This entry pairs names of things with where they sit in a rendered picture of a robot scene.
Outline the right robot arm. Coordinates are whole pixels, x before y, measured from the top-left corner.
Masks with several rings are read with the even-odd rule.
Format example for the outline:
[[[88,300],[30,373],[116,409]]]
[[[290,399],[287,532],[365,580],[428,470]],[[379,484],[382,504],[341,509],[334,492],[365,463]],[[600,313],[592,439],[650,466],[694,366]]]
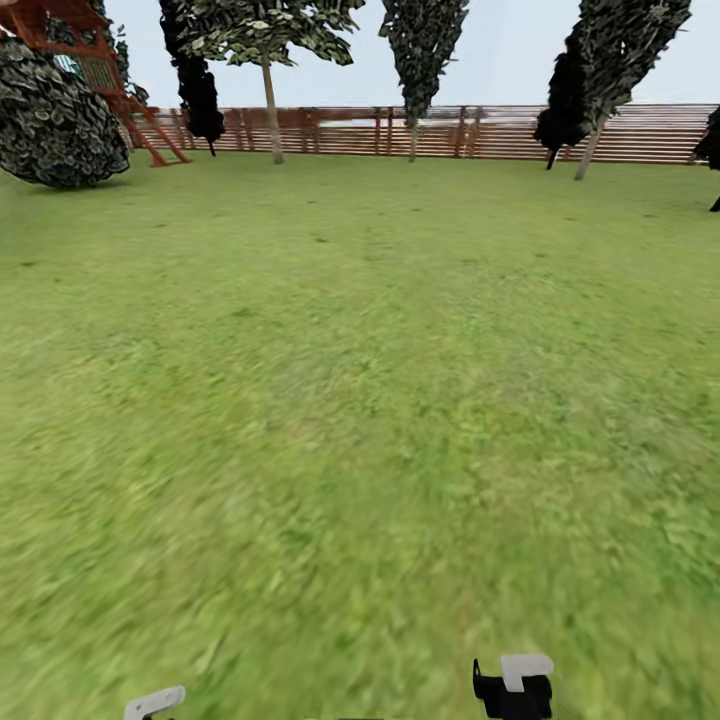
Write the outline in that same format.
[[[543,720],[552,716],[549,703],[554,660],[546,654],[506,654],[500,658],[502,677],[473,671],[473,691],[483,699],[489,717]]]

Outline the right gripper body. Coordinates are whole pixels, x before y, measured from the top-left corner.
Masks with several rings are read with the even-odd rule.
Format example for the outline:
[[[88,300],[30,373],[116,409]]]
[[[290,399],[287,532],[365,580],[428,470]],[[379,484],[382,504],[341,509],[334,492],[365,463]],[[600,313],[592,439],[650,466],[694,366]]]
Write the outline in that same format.
[[[552,716],[549,703],[549,686],[541,676],[523,677],[523,692],[507,691],[501,677],[480,678],[480,685],[484,688],[486,710],[489,717],[502,717],[503,720],[512,720],[520,712],[528,716],[543,720]]]

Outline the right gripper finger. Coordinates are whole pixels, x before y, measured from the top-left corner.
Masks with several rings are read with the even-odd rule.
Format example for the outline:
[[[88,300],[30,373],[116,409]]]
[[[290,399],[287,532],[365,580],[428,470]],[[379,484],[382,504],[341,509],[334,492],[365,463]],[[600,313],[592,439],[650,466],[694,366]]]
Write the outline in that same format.
[[[480,678],[493,678],[493,676],[487,675],[481,675],[478,670],[473,671],[473,691],[475,691],[475,695],[478,699],[483,699],[483,703],[486,705],[486,694],[484,694],[484,688],[480,685]]]

